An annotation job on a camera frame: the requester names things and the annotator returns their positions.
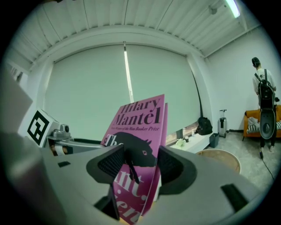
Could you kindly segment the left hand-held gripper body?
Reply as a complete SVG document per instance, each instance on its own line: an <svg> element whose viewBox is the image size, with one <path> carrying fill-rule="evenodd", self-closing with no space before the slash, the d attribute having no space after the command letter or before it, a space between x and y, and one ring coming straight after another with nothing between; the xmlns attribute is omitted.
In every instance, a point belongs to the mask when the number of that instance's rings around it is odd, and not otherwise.
<svg viewBox="0 0 281 225"><path fill-rule="evenodd" d="M73 138L69 125L58 122L42 109L33 110L24 135L40 148L49 149L54 156L71 155L103 147L101 141Z"/></svg>

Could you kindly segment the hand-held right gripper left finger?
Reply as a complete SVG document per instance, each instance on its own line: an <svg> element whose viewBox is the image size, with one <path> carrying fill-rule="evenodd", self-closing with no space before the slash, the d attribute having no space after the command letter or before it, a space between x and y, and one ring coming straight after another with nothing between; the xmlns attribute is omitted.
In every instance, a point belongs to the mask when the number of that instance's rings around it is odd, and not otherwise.
<svg viewBox="0 0 281 225"><path fill-rule="evenodd" d="M116 225L120 220L113 182L124 148L112 146L64 156L42 149L44 166L68 225Z"/></svg>

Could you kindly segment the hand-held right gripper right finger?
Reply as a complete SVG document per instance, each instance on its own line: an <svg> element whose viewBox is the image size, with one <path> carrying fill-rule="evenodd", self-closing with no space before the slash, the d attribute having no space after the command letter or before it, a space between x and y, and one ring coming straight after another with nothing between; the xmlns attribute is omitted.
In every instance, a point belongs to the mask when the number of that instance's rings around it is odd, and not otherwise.
<svg viewBox="0 0 281 225"><path fill-rule="evenodd" d="M238 225L262 203L265 191L215 159L160 147L162 185L144 225Z"/></svg>

